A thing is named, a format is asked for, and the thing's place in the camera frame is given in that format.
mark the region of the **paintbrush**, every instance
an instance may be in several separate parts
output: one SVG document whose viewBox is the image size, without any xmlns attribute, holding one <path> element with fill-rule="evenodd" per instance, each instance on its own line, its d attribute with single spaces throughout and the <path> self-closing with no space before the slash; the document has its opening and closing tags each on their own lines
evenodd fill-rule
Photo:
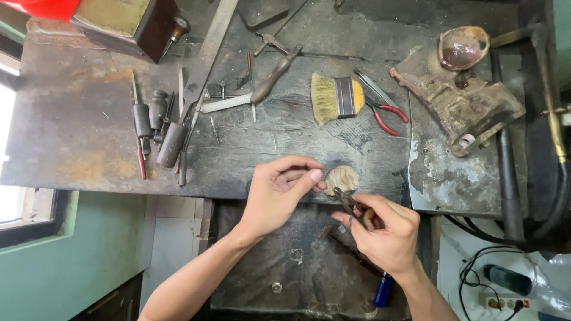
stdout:
<svg viewBox="0 0 571 321">
<path fill-rule="evenodd" d="M 357 116 L 365 106 L 363 87 L 351 77 L 311 77 L 311 103 L 319 127 L 335 119 Z"/>
</svg>

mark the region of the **forearm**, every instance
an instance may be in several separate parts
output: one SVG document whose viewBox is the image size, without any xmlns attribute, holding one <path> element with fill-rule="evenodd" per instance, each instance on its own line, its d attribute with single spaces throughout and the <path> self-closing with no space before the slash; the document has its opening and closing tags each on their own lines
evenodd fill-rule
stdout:
<svg viewBox="0 0 571 321">
<path fill-rule="evenodd" d="M 164 281 L 151 295 L 139 320 L 188 321 L 259 240 L 238 224 L 228 235 Z"/>
<path fill-rule="evenodd" d="M 414 272 L 395 279 L 407 296 L 413 321 L 459 321 L 450 305 L 432 284 L 419 261 Z"/>
</svg>

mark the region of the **fingernail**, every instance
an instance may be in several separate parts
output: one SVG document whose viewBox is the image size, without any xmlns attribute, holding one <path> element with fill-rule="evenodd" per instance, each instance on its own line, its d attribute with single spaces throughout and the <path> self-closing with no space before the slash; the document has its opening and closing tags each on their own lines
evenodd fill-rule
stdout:
<svg viewBox="0 0 571 321">
<path fill-rule="evenodd" d="M 336 219 L 339 222 L 343 222 L 343 216 L 341 216 L 339 214 L 333 214 L 333 215 L 331 215 L 331 218 Z"/>
<path fill-rule="evenodd" d="M 320 170 L 312 170 L 311 174 L 309 175 L 314 182 L 319 182 L 323 177 L 323 172 Z"/>
</svg>

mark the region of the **hand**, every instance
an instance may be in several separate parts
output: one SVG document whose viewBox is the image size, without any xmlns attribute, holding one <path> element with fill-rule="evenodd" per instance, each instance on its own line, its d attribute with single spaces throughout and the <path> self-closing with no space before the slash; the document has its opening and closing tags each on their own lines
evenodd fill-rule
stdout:
<svg viewBox="0 0 571 321">
<path fill-rule="evenodd" d="M 353 198 L 365 211 L 363 221 L 367 229 L 356 219 L 349 224 L 351 216 L 347 213 L 335 212 L 332 217 L 350 229 L 359 251 L 397 282 L 418 272 L 418 213 L 378 195 L 356 194 Z"/>
<path fill-rule="evenodd" d="M 310 190 L 322 192 L 325 165 L 311 157 L 290 155 L 256 166 L 248 203 L 240 221 L 259 239 L 287 222 L 299 200 Z"/>
</svg>

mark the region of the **right hand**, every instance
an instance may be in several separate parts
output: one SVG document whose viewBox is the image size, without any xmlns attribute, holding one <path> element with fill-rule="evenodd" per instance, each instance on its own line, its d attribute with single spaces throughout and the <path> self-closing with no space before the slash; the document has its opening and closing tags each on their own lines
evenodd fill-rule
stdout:
<svg viewBox="0 0 571 321">
<path fill-rule="evenodd" d="M 367 226 L 365 229 L 356 219 L 352 219 L 349 226 L 359 251 L 397 282 L 411 273 L 418 273 L 421 269 L 416 255 L 418 213 L 379 195 L 356 194 L 353 199 L 365 210 L 364 223 Z M 351 216 L 335 212 L 332 217 L 348 227 Z"/>
</svg>

